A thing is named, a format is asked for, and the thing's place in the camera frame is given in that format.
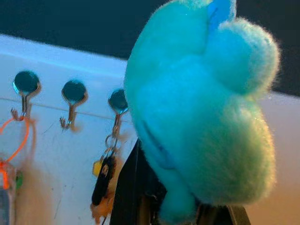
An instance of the orange lanyard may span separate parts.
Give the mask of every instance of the orange lanyard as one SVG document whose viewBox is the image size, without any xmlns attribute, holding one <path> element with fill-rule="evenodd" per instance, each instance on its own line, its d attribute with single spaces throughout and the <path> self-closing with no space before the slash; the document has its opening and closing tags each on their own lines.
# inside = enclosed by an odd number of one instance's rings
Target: orange lanyard
<svg viewBox="0 0 300 225">
<path fill-rule="evenodd" d="M 13 118 L 9 119 L 8 121 L 6 121 L 2 127 L 0 127 L 0 135 L 2 134 L 3 130 L 5 129 L 5 127 L 10 123 L 14 121 Z M 28 136 L 29 136 L 29 121 L 26 117 L 24 117 L 24 121 L 25 121 L 25 125 L 26 125 L 26 133 L 25 133 L 25 137 L 22 141 L 22 143 L 20 144 L 20 146 L 18 147 L 18 149 L 11 155 L 11 157 L 9 157 L 7 160 L 5 161 L 0 161 L 0 176 L 2 174 L 3 177 L 3 189 L 7 190 L 9 189 L 9 182 L 8 182 L 8 173 L 7 171 L 4 169 L 4 165 L 9 163 L 14 157 L 16 157 L 16 155 L 21 151 L 21 149 L 24 147 L 24 145 L 26 144 L 27 140 L 28 140 Z"/>
</svg>

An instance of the hook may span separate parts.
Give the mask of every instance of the hook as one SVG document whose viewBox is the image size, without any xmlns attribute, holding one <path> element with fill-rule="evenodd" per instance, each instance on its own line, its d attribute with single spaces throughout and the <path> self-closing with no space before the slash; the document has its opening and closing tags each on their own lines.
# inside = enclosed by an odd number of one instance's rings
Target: hook
<svg viewBox="0 0 300 225">
<path fill-rule="evenodd" d="M 86 101 L 88 94 L 85 86 L 78 80 L 68 81 L 61 90 L 62 96 L 69 104 L 69 118 L 60 118 L 60 125 L 63 129 L 69 129 L 75 120 L 75 108 Z"/>
<path fill-rule="evenodd" d="M 36 95 L 41 88 L 38 77 L 31 71 L 22 71 L 15 76 L 13 82 L 14 90 L 22 97 L 22 112 L 18 116 L 18 111 L 11 109 L 11 114 L 16 121 L 22 121 L 29 111 L 29 99 Z"/>
</svg>

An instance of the keychain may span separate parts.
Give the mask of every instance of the keychain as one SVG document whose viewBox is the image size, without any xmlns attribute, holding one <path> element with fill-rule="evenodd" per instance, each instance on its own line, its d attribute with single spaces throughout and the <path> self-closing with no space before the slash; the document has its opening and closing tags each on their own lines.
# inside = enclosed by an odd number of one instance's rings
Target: keychain
<svg viewBox="0 0 300 225">
<path fill-rule="evenodd" d="M 2 134 L 4 128 L 14 119 L 10 119 L 0 128 Z M 25 137 L 19 148 L 7 160 L 0 158 L 0 225 L 15 224 L 15 196 L 16 190 L 22 185 L 23 176 L 20 171 L 10 164 L 10 161 L 21 151 L 27 142 L 29 135 L 29 121 L 24 117 L 26 125 Z"/>
<path fill-rule="evenodd" d="M 112 134 L 105 140 L 106 150 L 101 159 L 94 163 L 93 174 L 97 176 L 97 182 L 92 195 L 92 216 L 97 224 L 100 224 L 100 218 L 104 217 L 102 224 L 106 221 L 109 213 L 113 210 L 113 201 L 115 190 L 109 190 L 110 181 L 115 174 L 118 163 L 118 138 L 120 133 L 121 116 L 127 112 L 128 105 L 125 100 L 124 90 L 116 90 L 108 100 L 110 107 L 115 111 L 116 118 L 112 129 Z"/>
</svg>

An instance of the turquoise plush toy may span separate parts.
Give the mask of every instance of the turquoise plush toy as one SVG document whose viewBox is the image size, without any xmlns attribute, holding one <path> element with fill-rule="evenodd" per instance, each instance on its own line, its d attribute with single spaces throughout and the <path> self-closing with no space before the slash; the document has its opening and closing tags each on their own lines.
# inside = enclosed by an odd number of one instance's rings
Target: turquoise plush toy
<svg viewBox="0 0 300 225">
<path fill-rule="evenodd" d="M 149 19 L 125 93 L 145 156 L 167 189 L 160 218 L 195 220 L 195 199 L 249 204 L 275 182 L 272 136 L 256 100 L 279 64 L 271 34 L 235 0 L 174 0 Z"/>
</svg>

